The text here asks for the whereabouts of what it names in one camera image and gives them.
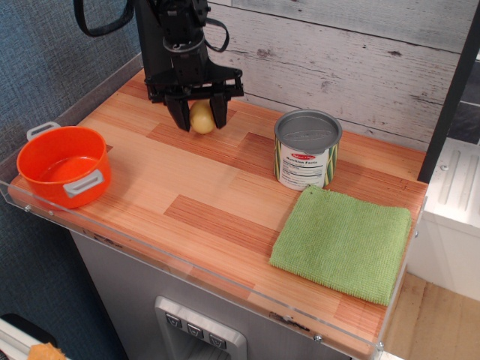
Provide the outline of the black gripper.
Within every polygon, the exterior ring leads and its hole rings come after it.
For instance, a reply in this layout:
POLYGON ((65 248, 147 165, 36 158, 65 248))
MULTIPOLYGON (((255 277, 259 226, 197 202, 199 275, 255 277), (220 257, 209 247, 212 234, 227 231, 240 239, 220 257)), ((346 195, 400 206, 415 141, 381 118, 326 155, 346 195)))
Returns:
POLYGON ((166 64, 145 79, 148 97, 164 102, 177 127, 189 132, 190 108, 187 100, 210 98, 216 128, 227 124, 227 99, 244 95, 242 71, 215 64, 205 43, 164 45, 166 64))

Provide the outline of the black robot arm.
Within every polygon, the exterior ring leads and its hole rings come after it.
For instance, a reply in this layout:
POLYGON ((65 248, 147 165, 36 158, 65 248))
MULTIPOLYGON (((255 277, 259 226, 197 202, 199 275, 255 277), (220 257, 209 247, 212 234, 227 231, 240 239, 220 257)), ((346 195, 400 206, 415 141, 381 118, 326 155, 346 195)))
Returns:
POLYGON ((145 84, 148 97, 154 103, 162 102, 179 128, 191 129, 189 101, 207 100, 218 129, 227 124, 228 102, 244 95, 242 71, 215 64, 208 50, 222 53, 228 47, 227 27, 209 18, 211 8, 207 1, 150 1, 162 35, 166 51, 166 69, 148 75, 145 84), (203 28, 218 26, 225 30, 220 47, 212 46, 203 28))

